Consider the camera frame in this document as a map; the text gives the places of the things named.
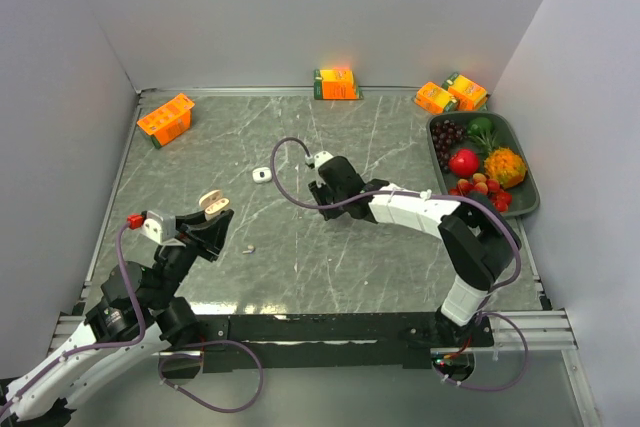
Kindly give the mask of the beige earbud charging case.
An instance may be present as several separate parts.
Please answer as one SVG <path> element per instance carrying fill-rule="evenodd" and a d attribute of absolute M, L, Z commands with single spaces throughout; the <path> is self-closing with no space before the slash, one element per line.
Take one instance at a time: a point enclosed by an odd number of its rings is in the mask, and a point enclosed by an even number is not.
<path fill-rule="evenodd" d="M 198 204 L 204 213 L 205 219 L 209 221 L 228 209 L 231 202 L 223 195 L 221 190 L 215 189 L 204 194 L 199 199 Z"/>

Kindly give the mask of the white earbud charging case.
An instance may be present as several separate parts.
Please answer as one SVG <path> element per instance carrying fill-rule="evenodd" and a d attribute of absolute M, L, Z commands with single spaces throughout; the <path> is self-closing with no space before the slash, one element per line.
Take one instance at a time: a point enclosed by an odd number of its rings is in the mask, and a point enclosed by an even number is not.
<path fill-rule="evenodd" d="M 268 167 L 259 167 L 252 171 L 252 179 L 256 184 L 269 183 L 272 181 L 272 172 Z"/>

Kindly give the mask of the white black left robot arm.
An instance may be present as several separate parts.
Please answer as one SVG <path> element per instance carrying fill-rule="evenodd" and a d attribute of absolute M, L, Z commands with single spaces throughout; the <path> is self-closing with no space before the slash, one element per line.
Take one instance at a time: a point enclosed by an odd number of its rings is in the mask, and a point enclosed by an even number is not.
<path fill-rule="evenodd" d="M 138 361 L 192 345 L 199 321 L 176 292 L 194 262 L 218 259 L 234 212 L 205 210 L 164 217 L 129 216 L 122 231 L 138 230 L 157 248 L 150 267 L 118 263 L 102 284 L 102 297 L 52 354 L 1 388 L 1 417 L 21 426 L 62 426 L 91 394 Z"/>

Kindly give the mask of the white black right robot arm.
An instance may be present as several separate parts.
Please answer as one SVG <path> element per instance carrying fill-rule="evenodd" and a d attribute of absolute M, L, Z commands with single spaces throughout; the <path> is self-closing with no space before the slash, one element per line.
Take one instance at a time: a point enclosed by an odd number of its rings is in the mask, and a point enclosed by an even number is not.
<path fill-rule="evenodd" d="M 393 224 L 440 239 L 454 267 L 455 279 L 440 307 L 438 337 L 459 345 L 472 331 L 472 319 L 499 278 L 519 258 L 521 241 L 482 195 L 438 196 L 412 191 L 388 181 L 365 182 L 343 156 L 321 151 L 305 158 L 317 180 L 309 191 L 321 215 L 374 224 Z"/>

